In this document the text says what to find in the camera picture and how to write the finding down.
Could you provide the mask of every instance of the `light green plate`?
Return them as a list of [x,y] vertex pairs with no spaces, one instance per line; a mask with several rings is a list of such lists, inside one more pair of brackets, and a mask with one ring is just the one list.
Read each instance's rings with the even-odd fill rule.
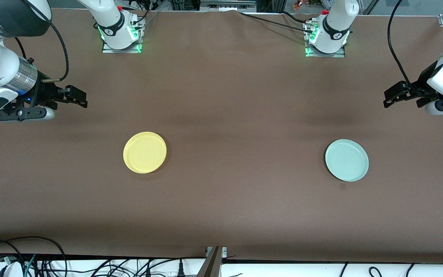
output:
[[355,182],[369,170],[367,152],[352,140],[336,140],[326,150],[326,165],[336,178]]

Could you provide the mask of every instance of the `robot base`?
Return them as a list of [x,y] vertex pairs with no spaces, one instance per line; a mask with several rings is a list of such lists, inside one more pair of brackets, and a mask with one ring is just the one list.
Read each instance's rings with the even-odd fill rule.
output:
[[317,18],[313,18],[308,21],[308,23],[302,23],[304,30],[311,30],[314,33],[304,33],[304,41],[305,41],[305,56],[306,57],[327,57],[327,58],[344,58],[345,57],[345,47],[341,46],[341,48],[336,53],[327,54],[320,52],[314,45],[309,43],[309,40],[315,33],[318,32],[316,30]]
[[132,30],[132,33],[133,35],[138,37],[138,40],[133,42],[129,47],[126,47],[125,49],[113,49],[104,41],[102,46],[102,53],[141,53],[141,49],[143,48],[143,37],[145,35],[145,23],[146,18],[143,18],[135,25],[132,25],[132,28],[137,28],[137,30]]

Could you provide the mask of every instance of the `brown tablecloth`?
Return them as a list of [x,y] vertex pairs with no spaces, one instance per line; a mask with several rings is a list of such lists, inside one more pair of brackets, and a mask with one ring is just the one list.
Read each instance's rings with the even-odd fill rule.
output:
[[[358,17],[339,59],[306,57],[299,31],[236,12],[162,12],[141,54],[102,54],[88,11],[53,13],[71,63],[62,86],[89,105],[0,123],[0,238],[45,235],[68,254],[202,256],[225,245],[237,258],[443,262],[443,116],[414,101],[383,108],[402,79],[387,17]],[[62,74],[52,30],[22,41],[39,70]],[[398,17],[392,41],[416,79],[443,52],[443,28]],[[122,158],[142,131],[168,147],[147,175]],[[337,139],[367,151],[362,180],[327,171]]]

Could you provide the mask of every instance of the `cable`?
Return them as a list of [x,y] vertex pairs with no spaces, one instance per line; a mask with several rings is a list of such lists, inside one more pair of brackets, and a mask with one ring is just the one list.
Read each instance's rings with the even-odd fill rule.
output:
[[142,266],[132,277],[136,277],[138,274],[139,274],[139,272],[141,271],[141,270],[143,270],[143,268],[145,268],[145,267],[147,267],[148,266],[148,268],[150,268],[150,263],[151,263],[151,259],[150,260],[148,260],[148,263],[146,263],[144,266]]
[[20,39],[15,37],[16,42],[18,43],[18,46],[20,46],[20,51],[22,52],[22,57],[26,60],[27,55],[25,55],[25,49],[23,49],[22,42],[20,42]]
[[403,66],[401,65],[401,62],[399,62],[398,57],[396,56],[396,53],[394,52],[394,49],[392,49],[391,44],[391,24],[392,24],[392,18],[394,17],[394,14],[396,13],[396,10],[398,9],[399,5],[401,4],[403,0],[399,0],[392,10],[391,17],[389,18],[389,24],[387,25],[387,43],[389,44],[389,50],[391,51],[392,57],[394,58],[394,61],[398,64],[399,70],[401,71],[401,74],[403,74],[403,77],[405,78],[406,83],[410,88],[413,88],[413,84],[411,84],[410,80],[408,79],[408,76],[406,76],[406,72],[403,69]]
[[[49,265],[49,269],[43,269],[43,270],[41,270],[41,271],[45,271],[45,272],[52,272],[52,273],[55,273],[55,272],[65,272],[66,270],[62,270],[62,269],[53,269],[52,268],[52,266],[50,265],[50,262],[47,264],[47,265]],[[124,268],[124,267],[119,267],[119,266],[116,266],[116,265],[110,265],[111,267],[114,267],[114,268],[117,268],[118,270],[120,269],[120,270],[122,270],[122,272],[130,272],[130,273],[132,273],[132,274],[134,274],[134,272],[132,272],[131,270],[129,270],[129,269],[127,269],[127,268]],[[67,272],[73,272],[73,273],[88,273],[88,272],[92,272],[92,271],[95,271],[96,269],[91,269],[91,270],[85,270],[85,271],[78,271],[78,270],[68,270]]]
[[151,259],[148,259],[148,263],[146,264],[146,277],[151,277],[152,272],[150,271],[150,263],[151,263]]
[[109,271],[109,274],[112,275],[112,274],[113,274],[118,268],[122,268],[121,265],[127,263],[127,262],[130,261],[130,260],[131,260],[131,259],[124,260],[122,263],[120,263],[118,266],[116,266],[116,268],[114,268],[114,270],[110,270],[110,271]]
[[125,268],[123,268],[123,267],[115,267],[114,268],[114,271],[118,271],[118,272],[120,272],[121,273],[121,275],[123,275],[123,274],[127,274],[128,275],[128,277],[131,277],[131,275],[129,274],[129,270],[128,269],[125,269]]
[[153,16],[152,16],[150,19],[148,19],[148,21],[146,21],[145,26],[148,25],[148,23],[149,23],[153,18],[155,18],[155,16],[157,16],[158,14],[159,14],[158,11],[155,12],[155,14],[153,14]]
[[49,18],[47,18],[47,16],[45,16],[45,14],[43,14],[38,8],[36,8],[28,0],[20,0],[20,1],[23,1],[25,4],[27,4],[29,7],[31,7],[34,11],[36,11],[51,26],[51,28],[54,30],[54,32],[58,36],[58,39],[61,42],[61,46],[63,47],[63,52],[65,53],[65,61],[66,61],[66,71],[65,71],[65,74],[63,75],[63,77],[60,77],[59,79],[48,80],[48,82],[50,82],[50,81],[62,81],[64,79],[66,79],[66,77],[67,77],[67,75],[69,73],[69,57],[68,57],[68,54],[67,54],[67,49],[66,49],[65,42],[63,40],[63,37],[61,37],[61,34],[58,31],[58,28],[56,28],[56,26],[54,26],[54,24],[49,20]]
[[47,240],[48,242],[51,242],[52,244],[54,244],[54,245],[59,249],[59,251],[61,252],[61,254],[62,254],[62,256],[63,256],[63,260],[64,260],[64,263],[65,263],[65,270],[67,271],[67,260],[66,260],[66,255],[65,255],[65,253],[64,253],[63,248],[61,247],[61,245],[58,244],[55,240],[51,240],[51,239],[46,238],[46,237],[41,237],[41,236],[39,236],[39,235],[28,235],[28,236],[26,236],[26,237],[18,237],[18,238],[13,238],[13,239],[9,239],[9,240],[0,240],[0,244],[1,244],[1,243],[5,243],[5,244],[10,245],[11,247],[14,248],[15,251],[17,251],[17,253],[18,253],[19,256],[21,257],[20,252],[18,252],[18,250],[16,249],[16,247],[14,247],[14,246],[13,246],[12,244],[10,244],[9,242],[11,242],[11,241],[13,241],[13,240],[25,240],[25,239]]
[[[152,268],[154,268],[154,267],[156,267],[156,266],[159,266],[159,265],[161,265],[161,264],[171,262],[171,261],[177,261],[177,260],[181,260],[181,259],[183,259],[183,260],[185,260],[185,259],[198,259],[198,258],[199,258],[199,257],[182,257],[182,258],[168,259],[168,260],[166,260],[166,261],[162,261],[162,262],[160,262],[160,263],[154,264],[153,266],[150,267],[150,269],[152,269]],[[138,277],[142,277],[142,276],[145,275],[145,274],[146,274],[146,272],[143,272],[143,273],[140,274]]]
[[253,16],[253,15],[250,15],[250,14],[245,14],[245,13],[240,13],[240,14],[243,14],[243,15],[251,17],[251,18],[259,19],[259,20],[262,20],[262,21],[266,21],[266,22],[269,22],[269,23],[273,23],[273,24],[276,24],[276,25],[280,25],[280,26],[283,26],[283,27],[291,28],[291,29],[294,29],[294,30],[299,30],[299,31],[304,32],[304,33],[312,33],[311,30],[304,30],[302,28],[288,26],[288,25],[285,25],[285,24],[282,24],[282,23],[278,23],[278,22],[274,22],[274,21],[267,20],[267,19],[264,19],[264,18],[256,17],[256,16]]
[[112,259],[108,259],[105,262],[103,262],[98,268],[96,268],[92,275],[90,277],[96,277],[95,274],[97,274],[97,272],[99,272],[100,268],[103,268],[109,261],[112,261]]
[[99,275],[94,275],[95,277],[118,277],[116,275],[110,275],[110,274],[99,274]]
[[8,268],[8,266],[5,266],[5,267],[3,267],[3,268],[0,270],[0,277],[5,276],[5,271],[6,271],[7,268]]
[[266,11],[269,9],[269,7],[271,7],[271,4],[272,4],[272,3],[273,3],[273,0],[272,0],[271,2],[269,2],[268,6],[266,7],[266,9],[264,9],[263,12],[266,12]]
[[379,277],[382,277],[382,274],[380,274],[380,271],[376,268],[376,267],[369,267],[369,275],[370,277],[376,277],[375,275],[372,274],[372,270],[375,269],[379,275]]
[[25,269],[25,274],[23,274],[23,277],[27,277],[28,270],[30,269],[30,265],[32,265],[33,260],[35,259],[35,254],[32,256],[32,259],[30,259],[30,262],[28,263],[27,268]]
[[294,16],[293,16],[292,14],[290,14],[289,12],[286,12],[286,11],[283,10],[283,11],[281,11],[280,13],[282,13],[282,14],[286,14],[287,16],[290,16],[290,18],[292,18],[293,20],[295,20],[295,21],[297,21],[297,22],[305,23],[304,20],[300,20],[300,19],[294,17]]
[[345,273],[346,266],[348,266],[348,262],[346,262],[345,265],[343,266],[343,269],[341,270],[341,273],[340,273],[340,277],[343,277],[343,273]]
[[[54,276],[56,276],[56,277],[60,277],[60,276],[58,276],[54,271],[59,272],[59,271],[61,271],[61,270],[53,270],[53,269],[52,269],[52,266],[51,266],[51,261],[49,261],[49,269],[52,270],[51,272],[54,274]],[[46,273],[47,273],[47,277],[51,277],[51,275],[49,275],[49,271],[48,271],[48,270],[46,270]]]
[[24,260],[23,260],[23,257],[22,257],[22,254],[20,253],[20,251],[18,251],[18,249],[13,244],[8,242],[7,240],[0,240],[0,244],[7,244],[16,252],[16,254],[17,254],[16,259],[17,259],[18,263],[20,263],[20,266],[22,268],[22,274],[24,274],[25,273]]
[[[413,268],[414,265],[415,265],[415,263],[411,264],[411,266],[406,271],[406,276],[405,277],[408,277],[408,275],[410,275],[410,270]],[[375,275],[372,274],[372,270],[373,269],[375,269],[377,271],[379,277],[382,277],[382,274],[380,273],[378,268],[376,268],[376,267],[369,267],[369,275],[370,275],[370,277],[376,277]]]
[[179,260],[179,272],[177,272],[177,277],[186,277],[186,274],[184,273],[184,264],[182,262],[182,259]]
[[410,271],[411,271],[411,269],[413,268],[414,265],[415,265],[415,263],[412,263],[411,266],[408,268],[408,270],[406,270],[406,276],[405,277],[408,277],[408,275],[410,275]]
[[146,15],[148,14],[149,11],[150,10],[146,10],[145,14],[140,19],[138,19],[137,21],[133,21],[133,24],[136,24],[136,23],[140,22],[141,20],[145,19]]
[[44,271],[38,268],[38,263],[37,260],[33,261],[33,271],[35,272],[35,276],[40,276],[40,277],[45,277],[44,276]]

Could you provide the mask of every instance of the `table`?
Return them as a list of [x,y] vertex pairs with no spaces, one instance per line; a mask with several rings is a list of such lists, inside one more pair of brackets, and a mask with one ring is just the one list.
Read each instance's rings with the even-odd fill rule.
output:
[[[387,17],[359,16],[342,59],[306,57],[299,31],[233,11],[161,12],[143,52],[123,55],[100,53],[86,10],[53,17],[71,63],[62,85],[89,104],[0,123],[0,237],[45,235],[67,254],[202,256],[225,245],[241,259],[443,262],[443,116],[413,101],[383,108],[402,79]],[[392,41],[416,79],[443,52],[443,28],[398,17]],[[39,70],[62,74],[52,31],[22,42]],[[122,158],[142,131],[168,147],[147,175]],[[367,151],[364,179],[327,171],[337,139]]]

